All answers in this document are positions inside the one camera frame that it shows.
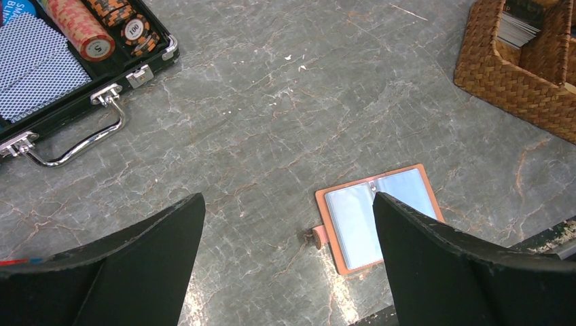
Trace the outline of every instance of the orange poker chip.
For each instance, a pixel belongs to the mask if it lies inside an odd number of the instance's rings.
[[[113,27],[121,24],[135,14],[136,10],[134,10],[131,5],[127,5],[103,17],[102,21],[106,26]]]
[[[140,44],[132,51],[132,56],[143,56],[154,50],[156,45],[160,42],[160,36],[156,32],[152,32],[149,37],[146,38],[146,42]]]
[[[84,60],[102,61],[114,52],[114,39],[80,1],[46,0],[45,10]]]
[[[137,14],[132,17],[120,31],[120,36],[124,39],[124,43],[129,46],[139,46],[147,41],[150,34],[150,23],[146,17]]]
[[[101,18],[129,5],[127,0],[88,0],[88,2],[90,2],[90,7],[92,7]]]

